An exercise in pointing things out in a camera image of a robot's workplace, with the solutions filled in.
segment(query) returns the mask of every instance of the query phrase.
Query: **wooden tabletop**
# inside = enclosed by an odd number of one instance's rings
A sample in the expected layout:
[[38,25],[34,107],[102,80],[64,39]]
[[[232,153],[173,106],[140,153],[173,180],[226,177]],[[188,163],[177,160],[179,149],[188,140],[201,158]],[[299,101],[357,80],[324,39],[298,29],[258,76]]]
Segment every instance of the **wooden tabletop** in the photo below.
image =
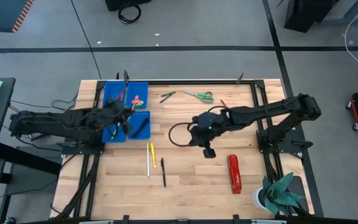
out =
[[[96,83],[96,80],[81,82],[76,109],[92,107]],[[269,103],[284,98],[279,79],[265,80],[265,86]],[[212,91],[215,102],[213,105],[203,104],[181,90]],[[160,104],[161,95],[171,91],[176,94]],[[147,110],[152,115],[150,140],[154,142],[157,168],[153,168],[150,157],[150,177],[147,177],[147,141],[106,144],[99,162],[91,219],[121,220],[123,215],[130,215],[131,220],[232,219],[234,214],[239,214],[240,218],[272,218],[269,211],[256,208],[251,201],[252,191],[262,186],[266,175],[255,136],[256,122],[214,139],[211,142],[216,151],[214,159],[205,159],[200,147],[176,147],[168,140],[168,130],[174,124],[190,122],[193,116],[220,105],[220,100],[228,107],[254,106],[249,85],[149,85]],[[283,118],[274,117],[273,123],[279,123]],[[191,139],[185,126],[175,128],[172,136],[179,144],[187,144]],[[230,154],[237,155],[239,160],[242,180],[239,195],[231,192],[227,168]],[[162,181],[161,157],[165,164],[166,188]],[[77,155],[61,171],[53,201],[57,210],[62,210],[77,190],[82,161],[83,156]],[[313,213],[301,160],[281,154],[281,161],[285,174],[294,172],[302,178],[309,210]]]

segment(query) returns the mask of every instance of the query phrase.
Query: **green scissors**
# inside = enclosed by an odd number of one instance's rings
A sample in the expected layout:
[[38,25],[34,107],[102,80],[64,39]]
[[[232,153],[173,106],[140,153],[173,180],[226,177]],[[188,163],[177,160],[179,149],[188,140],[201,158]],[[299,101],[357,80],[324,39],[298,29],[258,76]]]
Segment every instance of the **green scissors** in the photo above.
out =
[[203,103],[213,103],[214,102],[214,99],[212,98],[211,91],[208,91],[206,93],[193,93],[190,91],[182,91],[182,92],[199,98]]

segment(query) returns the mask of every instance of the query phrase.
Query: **blue plastic tray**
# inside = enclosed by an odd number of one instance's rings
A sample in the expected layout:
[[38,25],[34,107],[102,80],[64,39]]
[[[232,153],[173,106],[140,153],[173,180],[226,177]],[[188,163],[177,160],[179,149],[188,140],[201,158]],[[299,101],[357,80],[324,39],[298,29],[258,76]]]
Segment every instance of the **blue plastic tray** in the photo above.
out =
[[[137,135],[136,138],[132,138],[132,135],[139,129],[145,118],[149,118],[149,122],[146,124],[144,129],[142,129],[142,131]],[[131,126],[131,133],[128,135],[129,139],[150,139],[152,120],[149,111],[136,111],[134,114],[132,114],[131,118],[129,118],[128,123]]]
[[121,90],[124,90],[122,103],[125,100],[125,82],[106,82],[104,85],[103,106],[110,97],[117,99]]
[[139,96],[140,100],[143,100],[143,105],[135,106],[135,108],[146,108],[147,98],[149,97],[149,83],[147,82],[130,82],[128,83],[128,94],[126,106],[132,108],[132,100],[135,96]]
[[[124,99],[125,98],[125,82],[106,82],[106,84],[104,86],[103,106],[110,97],[117,99],[121,90],[124,90],[123,96],[122,96],[122,102],[124,102],[124,100],[125,100]],[[111,134],[114,134],[116,126],[112,125],[112,126],[109,126],[108,128],[109,128]],[[124,134],[124,131],[122,130],[121,125],[118,127],[117,135],[113,140],[111,139],[111,134],[109,133],[108,130],[104,129],[102,142],[125,142],[125,140],[126,140],[126,136]]]

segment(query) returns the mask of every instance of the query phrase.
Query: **white pot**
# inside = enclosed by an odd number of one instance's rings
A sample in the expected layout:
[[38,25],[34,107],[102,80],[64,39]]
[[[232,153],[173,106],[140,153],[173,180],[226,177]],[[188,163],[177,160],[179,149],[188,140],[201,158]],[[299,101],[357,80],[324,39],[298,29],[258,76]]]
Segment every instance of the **white pot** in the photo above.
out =
[[268,210],[265,206],[263,206],[260,201],[259,201],[259,198],[258,198],[258,195],[259,195],[259,192],[262,190],[263,188],[259,188],[259,189],[256,189],[253,191],[252,193],[252,203],[257,207],[257,208],[261,208],[261,209],[264,209],[264,210]]

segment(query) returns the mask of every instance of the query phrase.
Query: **concrete floor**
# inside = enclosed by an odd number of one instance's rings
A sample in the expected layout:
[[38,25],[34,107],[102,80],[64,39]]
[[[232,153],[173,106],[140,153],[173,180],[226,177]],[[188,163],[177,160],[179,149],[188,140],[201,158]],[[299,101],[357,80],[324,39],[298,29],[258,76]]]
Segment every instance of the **concrete floor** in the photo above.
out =
[[[281,46],[344,45],[346,26],[314,25],[306,34],[284,29],[287,6],[276,8],[278,2],[269,0]],[[330,15],[343,15],[353,2],[340,1]],[[102,0],[74,3],[92,47],[273,46],[264,6],[257,0],[153,0],[141,5],[142,17],[131,25],[121,24]],[[348,39],[358,45],[358,25],[351,27]],[[0,33],[0,48],[87,46],[70,0],[36,0],[18,33]],[[283,56],[294,94],[316,97],[323,111],[303,129],[306,139],[314,142],[310,157],[324,215],[358,219],[358,133],[352,131],[353,118],[344,109],[358,91],[358,63],[344,51]],[[242,72],[244,78],[282,77],[274,51],[96,52],[95,57],[103,79],[115,78],[124,69],[132,79],[237,78]],[[49,105],[52,100],[72,99],[80,80],[98,79],[98,73],[89,52],[7,53],[0,54],[0,77],[17,79],[13,100]],[[0,142],[22,145],[5,129]],[[38,181],[45,179],[40,175]],[[16,195],[8,215],[19,223],[46,220],[52,200],[53,189]]]

